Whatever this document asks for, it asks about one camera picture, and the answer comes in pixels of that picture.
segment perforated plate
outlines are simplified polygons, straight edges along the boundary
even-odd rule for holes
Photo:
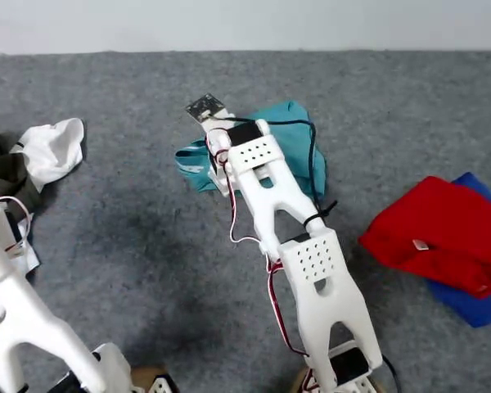
[[[267,164],[269,161],[283,159],[284,154],[273,135],[266,135],[252,141],[234,146],[229,150],[228,159],[235,174]]]
[[[149,393],[173,393],[173,390],[169,387],[165,378],[159,377],[153,382]]]
[[[328,230],[305,242],[281,245],[284,266],[299,281],[316,282],[332,275],[337,258],[343,258],[336,233]]]

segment red cloth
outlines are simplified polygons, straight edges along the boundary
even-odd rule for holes
[[[419,251],[413,239],[427,244]],[[491,203],[428,177],[382,211],[360,237],[382,264],[483,298],[491,295]]]

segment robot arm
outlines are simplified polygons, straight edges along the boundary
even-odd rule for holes
[[[55,355],[69,366],[71,372],[50,393],[145,393],[133,385],[131,368],[117,346],[104,344],[91,353],[73,329],[52,314],[9,259],[12,251],[18,252],[10,246],[17,240],[5,206],[0,204],[0,306],[5,309],[0,318],[0,393],[24,393],[29,389],[16,355],[16,346],[23,342]],[[149,391],[170,393],[171,386],[160,376]]]
[[[336,232],[326,227],[316,206],[300,190],[267,121],[251,121],[237,129],[223,104],[210,95],[187,110],[206,132],[212,163],[209,176],[224,195],[240,190],[253,215],[261,251],[286,272],[296,300],[304,359],[319,386],[307,389],[358,390],[361,381],[381,365],[382,356]],[[269,178],[272,186],[264,187],[263,178]],[[274,230],[276,210],[305,223],[299,240],[280,243]],[[330,349],[331,327],[337,322],[353,333],[354,341]]]

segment blue cloth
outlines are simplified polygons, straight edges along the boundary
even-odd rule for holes
[[[308,120],[308,112],[294,101],[283,102],[267,109],[255,112],[249,119],[265,119],[267,121]],[[306,124],[271,125],[271,133],[284,152],[287,165],[295,176],[300,189],[307,195],[311,194],[309,179],[308,156],[311,145],[311,130]],[[204,139],[197,139],[189,146],[175,154],[178,170],[186,177],[198,192],[216,190],[209,179],[209,157]],[[313,175],[318,197],[323,197],[326,189],[326,161],[315,147],[313,152]]]
[[[463,174],[453,183],[471,188],[491,202],[491,191],[471,172]],[[473,328],[491,324],[491,296],[476,299],[465,291],[431,280],[427,280],[427,286],[436,299],[454,309]]]

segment teal cloth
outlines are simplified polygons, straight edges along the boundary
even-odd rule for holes
[[[298,102],[288,101],[262,109],[247,118],[267,121],[309,120],[309,115]],[[306,124],[270,125],[270,127],[300,189],[312,196],[308,166],[310,127]],[[198,192],[217,189],[208,176],[210,163],[203,138],[177,151],[175,161],[180,173]],[[326,161],[316,147],[313,151],[313,174],[318,197],[322,198],[326,189]]]

